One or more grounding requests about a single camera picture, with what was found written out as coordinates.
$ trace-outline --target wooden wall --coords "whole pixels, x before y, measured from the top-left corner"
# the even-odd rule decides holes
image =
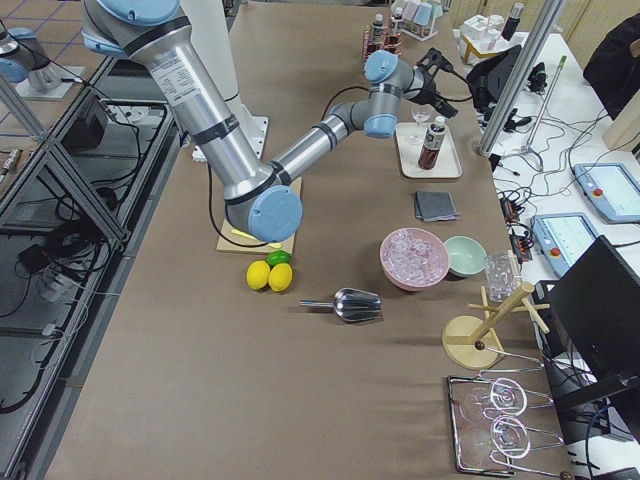
[[[516,0],[453,0],[454,27],[480,13],[507,17]],[[518,0],[524,13],[518,30],[530,31],[545,0]],[[567,0],[558,21],[560,33],[569,44],[578,63],[584,66],[605,35],[624,19],[640,13],[639,0]]]

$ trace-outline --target pink bowl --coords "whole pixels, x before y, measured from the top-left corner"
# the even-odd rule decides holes
[[[444,243],[420,228],[394,230],[382,241],[380,263],[396,287],[418,292],[439,283],[449,271]]]

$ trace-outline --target white table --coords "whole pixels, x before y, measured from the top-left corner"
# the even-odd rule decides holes
[[[576,127],[586,128],[591,121],[598,116],[606,115],[602,103],[591,86],[583,79],[582,70],[578,62],[572,55],[564,39],[559,34],[551,34],[545,44],[538,61],[545,63],[548,75],[547,83],[551,79],[558,67],[560,58],[566,55],[567,59],[562,72],[560,73],[556,88],[549,101],[547,112],[544,118],[553,115],[562,119],[566,123],[587,121],[587,123],[576,124]],[[538,115],[544,98],[523,91],[519,96],[516,107],[518,116]],[[527,131],[529,126],[521,127],[519,130]],[[572,151],[572,164],[593,163],[600,155],[607,152],[607,147],[602,140],[602,134],[611,125],[611,119],[607,116],[600,120],[592,130],[589,140],[582,146]],[[565,135],[559,136],[562,129],[559,127],[542,123],[534,138],[532,148],[537,152],[542,152],[544,160],[544,171],[561,170],[558,173],[546,177],[547,184],[542,175],[536,172],[519,157],[504,158],[502,164],[520,173],[515,176],[504,168],[498,167],[494,173],[496,189],[502,191],[513,190],[518,186],[531,185],[535,193],[551,193],[555,195],[547,197],[535,197],[526,204],[526,209],[521,215],[521,223],[530,224],[530,218],[536,214],[583,212],[593,223],[600,234],[604,234],[613,244],[624,244],[640,239],[640,227],[638,225],[614,225],[607,223],[585,198],[582,188],[577,183],[572,183],[573,175],[568,165],[565,165],[561,158],[561,152],[570,147],[578,137],[579,132],[563,125]],[[507,156],[509,153],[519,151],[529,137],[529,133],[506,133],[502,132],[494,146],[493,153]],[[529,162],[537,166],[538,161],[534,155],[526,155]],[[631,174],[640,179],[640,166],[635,157],[629,152],[614,151],[602,157],[599,163],[622,163]],[[533,260],[525,262],[522,267],[523,280],[536,283],[539,280],[555,279],[557,276],[551,269],[546,258],[536,245],[531,251]],[[640,245],[619,249],[620,254],[634,269],[640,274]],[[584,461],[584,441],[569,445],[569,450],[578,454],[577,460]],[[637,442],[617,442],[604,437],[594,437],[589,440],[589,453],[591,462],[598,465],[600,470],[594,470],[594,475],[605,472],[635,466],[640,470],[640,446]],[[576,467],[576,474],[588,477],[587,469]]]

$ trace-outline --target robotic arm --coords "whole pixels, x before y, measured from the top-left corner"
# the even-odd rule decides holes
[[[33,88],[47,92],[60,85],[60,76],[53,69],[42,45],[28,28],[4,28],[0,23],[0,74],[11,83],[26,78]]]
[[[439,97],[429,73],[433,65],[450,66],[439,52],[431,50],[429,65],[416,68],[388,52],[375,52],[365,65],[372,83],[369,99],[334,107],[291,148],[264,164],[194,51],[191,24],[179,0],[84,0],[83,9],[85,45],[149,70],[222,181],[231,224],[265,242],[282,241],[298,228],[302,204],[288,185],[353,131],[391,137],[401,98],[431,103],[448,117],[457,113]]]

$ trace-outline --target blue frame device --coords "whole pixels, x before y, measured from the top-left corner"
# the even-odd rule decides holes
[[[621,163],[575,166],[576,180],[584,194],[611,223],[640,222],[640,183]]]
[[[531,230],[558,277],[562,277],[600,235],[580,212],[535,215],[531,217]]]

